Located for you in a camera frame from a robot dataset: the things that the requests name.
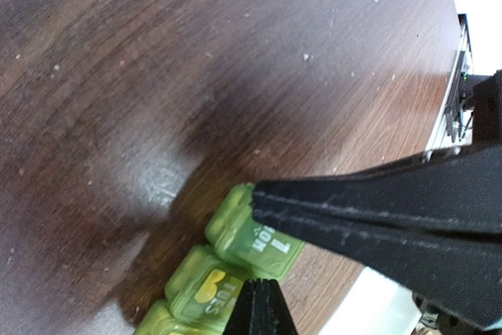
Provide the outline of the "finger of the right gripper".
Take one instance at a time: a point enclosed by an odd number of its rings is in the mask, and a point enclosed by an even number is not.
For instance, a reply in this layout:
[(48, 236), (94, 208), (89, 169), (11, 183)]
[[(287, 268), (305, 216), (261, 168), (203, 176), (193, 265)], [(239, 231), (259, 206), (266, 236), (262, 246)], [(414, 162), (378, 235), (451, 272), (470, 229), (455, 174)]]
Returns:
[(480, 330), (501, 328), (501, 244), (345, 220), (253, 193), (253, 217), (356, 260)]
[(501, 146), (416, 155), (355, 174), (256, 185), (253, 209), (320, 213), (499, 213)]

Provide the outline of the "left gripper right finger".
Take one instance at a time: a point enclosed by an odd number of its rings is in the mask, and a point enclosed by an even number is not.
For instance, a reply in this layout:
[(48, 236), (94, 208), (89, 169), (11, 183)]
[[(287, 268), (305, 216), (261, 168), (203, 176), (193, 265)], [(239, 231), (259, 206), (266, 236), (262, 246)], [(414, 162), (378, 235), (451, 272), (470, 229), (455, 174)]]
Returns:
[(260, 279), (256, 283), (256, 333), (298, 335), (276, 280)]

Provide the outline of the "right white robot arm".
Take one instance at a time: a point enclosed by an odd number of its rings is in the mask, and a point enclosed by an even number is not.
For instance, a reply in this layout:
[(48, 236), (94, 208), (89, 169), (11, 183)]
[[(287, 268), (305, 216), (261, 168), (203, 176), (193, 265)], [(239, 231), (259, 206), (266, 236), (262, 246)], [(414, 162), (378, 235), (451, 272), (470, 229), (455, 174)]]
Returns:
[(342, 176), (266, 180), (253, 219), (356, 260), (478, 330), (501, 328), (501, 76), (477, 83), (469, 145)]

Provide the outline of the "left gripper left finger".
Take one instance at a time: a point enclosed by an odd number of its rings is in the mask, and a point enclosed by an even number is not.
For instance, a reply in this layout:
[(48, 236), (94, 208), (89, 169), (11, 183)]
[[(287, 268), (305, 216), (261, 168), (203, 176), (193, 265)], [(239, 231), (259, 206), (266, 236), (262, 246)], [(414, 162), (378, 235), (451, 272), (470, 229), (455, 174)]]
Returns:
[(259, 333), (259, 310), (255, 308), (258, 281), (245, 281), (223, 335), (252, 335)]

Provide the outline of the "green weekly pill organizer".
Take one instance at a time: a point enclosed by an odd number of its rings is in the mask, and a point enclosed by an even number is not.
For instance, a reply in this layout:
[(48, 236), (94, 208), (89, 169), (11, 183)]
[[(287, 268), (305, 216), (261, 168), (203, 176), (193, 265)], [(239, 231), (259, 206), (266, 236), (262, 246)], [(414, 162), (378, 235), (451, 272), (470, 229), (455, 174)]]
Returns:
[(221, 334), (244, 282), (283, 280), (304, 243), (252, 218), (251, 183), (234, 186), (152, 304), (137, 334)]

